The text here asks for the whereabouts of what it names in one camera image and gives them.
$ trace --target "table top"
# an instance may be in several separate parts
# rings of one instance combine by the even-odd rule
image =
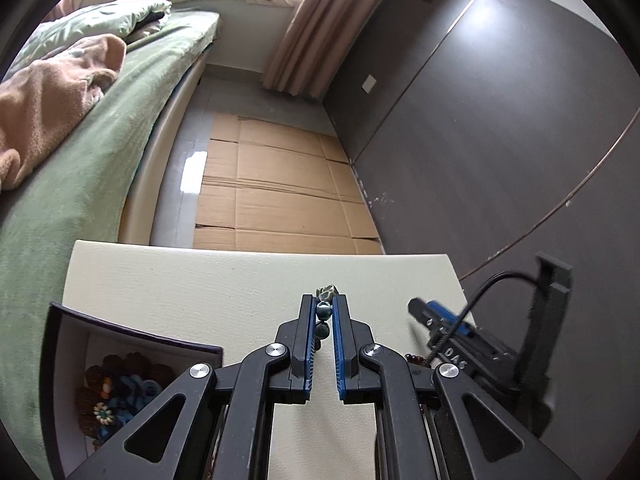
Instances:
[[[465,297],[444,254],[343,256],[239,253],[77,241],[63,304],[130,328],[219,345],[224,365],[273,342],[303,294],[330,283],[376,342],[424,354],[428,332],[407,313],[415,296],[458,312]],[[345,406],[335,386],[333,340],[314,358],[305,406],[276,405],[270,478],[372,480],[371,405]]]

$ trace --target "green blanket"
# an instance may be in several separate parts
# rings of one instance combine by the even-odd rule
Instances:
[[[51,477],[38,402],[49,301],[62,301],[76,240],[116,241],[153,124],[217,20],[175,12],[160,32],[129,45],[104,98],[30,179],[0,194],[0,420],[41,479]]]

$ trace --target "wall outlet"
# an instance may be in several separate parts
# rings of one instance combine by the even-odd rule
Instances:
[[[362,89],[367,93],[371,93],[371,89],[373,88],[373,85],[376,84],[376,80],[375,78],[369,74],[367,76],[367,78],[364,80],[364,83],[362,83]]]

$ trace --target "flattened cardboard box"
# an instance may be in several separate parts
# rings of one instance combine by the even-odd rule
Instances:
[[[195,249],[381,254],[337,137],[217,114]]]

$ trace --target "floor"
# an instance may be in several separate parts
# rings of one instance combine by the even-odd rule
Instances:
[[[193,94],[175,137],[158,196],[150,245],[191,248],[209,133],[216,113],[271,121],[335,135],[322,105],[267,91],[241,72],[207,75]]]

